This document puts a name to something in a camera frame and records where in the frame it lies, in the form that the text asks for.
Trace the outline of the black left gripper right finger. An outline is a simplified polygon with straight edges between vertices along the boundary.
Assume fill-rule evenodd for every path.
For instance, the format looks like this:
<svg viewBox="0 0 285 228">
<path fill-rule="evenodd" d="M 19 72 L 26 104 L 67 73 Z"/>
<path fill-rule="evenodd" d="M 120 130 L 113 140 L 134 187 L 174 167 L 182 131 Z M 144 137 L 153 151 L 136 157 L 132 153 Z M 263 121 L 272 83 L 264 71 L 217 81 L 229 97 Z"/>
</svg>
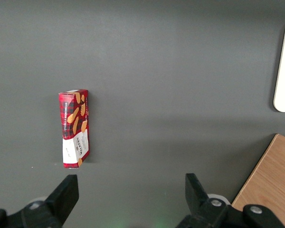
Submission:
<svg viewBox="0 0 285 228">
<path fill-rule="evenodd" d="M 242 211 L 223 200 L 209 197 L 194 173 L 185 176 L 185 198 L 190 214 L 178 228 L 283 228 L 284 224 L 267 207 L 245 205 Z"/>
</svg>

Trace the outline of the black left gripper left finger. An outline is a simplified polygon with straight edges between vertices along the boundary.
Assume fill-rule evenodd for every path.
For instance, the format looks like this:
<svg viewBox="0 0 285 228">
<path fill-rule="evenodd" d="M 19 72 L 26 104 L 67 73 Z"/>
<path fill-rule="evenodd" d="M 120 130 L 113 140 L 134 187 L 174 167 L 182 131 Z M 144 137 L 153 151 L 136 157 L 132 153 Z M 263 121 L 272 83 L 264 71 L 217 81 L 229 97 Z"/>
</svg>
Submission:
<svg viewBox="0 0 285 228">
<path fill-rule="evenodd" d="M 8 215 L 0 209 L 0 228 L 61 228 L 79 199 L 76 175 L 67 175 L 45 200 Z"/>
</svg>

